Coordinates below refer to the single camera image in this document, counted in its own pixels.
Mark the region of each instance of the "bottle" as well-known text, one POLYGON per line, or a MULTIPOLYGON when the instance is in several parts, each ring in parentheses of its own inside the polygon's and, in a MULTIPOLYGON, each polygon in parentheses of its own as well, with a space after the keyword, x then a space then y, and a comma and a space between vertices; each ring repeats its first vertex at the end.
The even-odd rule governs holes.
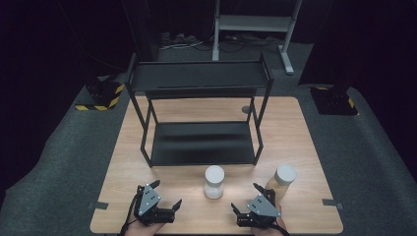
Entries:
POLYGON ((209 199, 218 199, 223 195, 224 171, 218 165, 206 170, 205 195, 209 199))
POLYGON ((280 201, 296 176, 297 173, 291 165, 280 165, 276 168, 272 178, 267 182, 266 189, 273 189, 275 191, 275 199, 280 201))

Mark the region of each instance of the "bottom shelf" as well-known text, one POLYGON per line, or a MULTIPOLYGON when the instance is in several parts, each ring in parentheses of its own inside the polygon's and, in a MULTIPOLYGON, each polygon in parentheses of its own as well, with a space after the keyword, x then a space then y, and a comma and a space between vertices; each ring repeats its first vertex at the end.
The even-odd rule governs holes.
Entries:
POLYGON ((159 123, 152 165, 253 164, 247 122, 159 123))

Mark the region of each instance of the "white desk leg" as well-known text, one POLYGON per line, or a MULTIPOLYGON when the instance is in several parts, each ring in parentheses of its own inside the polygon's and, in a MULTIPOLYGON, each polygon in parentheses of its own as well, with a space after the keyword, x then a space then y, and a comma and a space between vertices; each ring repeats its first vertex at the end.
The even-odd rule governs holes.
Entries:
POLYGON ((218 35, 220 24, 220 0, 215 0, 215 13, 214 13, 214 45, 212 46, 212 60, 218 61, 218 35))
POLYGON ((286 52, 288 49, 289 42, 291 41, 291 35, 294 31, 295 23, 297 22, 298 12, 300 11, 301 3, 303 0, 297 0, 295 3, 294 12, 292 13, 291 22, 288 26, 288 31, 285 35, 284 44, 279 45, 279 54, 281 54, 282 62, 285 67, 285 72, 287 75, 293 75, 294 70, 292 69, 291 62, 289 61, 288 53, 286 52))

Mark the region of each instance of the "black shelf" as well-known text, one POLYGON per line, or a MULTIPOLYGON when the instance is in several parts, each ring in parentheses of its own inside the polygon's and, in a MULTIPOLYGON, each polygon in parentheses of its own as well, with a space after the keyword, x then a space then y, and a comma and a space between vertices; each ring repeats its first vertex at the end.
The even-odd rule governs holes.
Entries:
POLYGON ((263 55, 257 61, 166 63, 139 62, 134 54, 127 77, 126 89, 144 128, 141 152, 149 167, 257 164, 264 147, 260 126, 273 83, 263 55), (254 102, 258 89, 265 89, 259 115, 254 102), (136 100, 136 92, 148 99, 146 119, 136 100), (158 122, 153 100, 202 97, 249 98, 246 121, 158 122), (145 147, 150 119, 156 126, 149 155, 145 147), (259 142, 256 151, 250 122, 255 124, 259 142))
POLYGON ((247 122, 159 123, 153 165, 252 164, 255 155, 247 122))

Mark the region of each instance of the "robotic hand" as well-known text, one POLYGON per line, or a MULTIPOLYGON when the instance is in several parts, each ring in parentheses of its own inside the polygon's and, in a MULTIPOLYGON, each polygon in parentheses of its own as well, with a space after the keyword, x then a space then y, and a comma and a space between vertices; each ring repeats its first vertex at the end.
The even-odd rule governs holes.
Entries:
POLYGON ((138 186, 137 194, 132 199, 126 222, 119 235, 124 235, 129 227, 129 217, 132 213, 134 204, 135 208, 133 214, 135 218, 145 226, 150 226, 155 223, 174 222, 175 212, 180 208, 182 200, 178 201, 171 209, 157 207, 156 205, 160 201, 160 196, 154 189, 159 186, 159 183, 160 180, 156 180, 151 184, 138 186))
POLYGON ((281 213, 275 207, 275 191, 264 189, 256 183, 254 186, 260 194, 247 205, 251 212, 241 213, 234 204, 231 204, 233 212, 237 216, 237 225, 239 227, 273 228, 283 235, 289 236, 289 233, 276 223, 276 218, 281 217, 281 213))

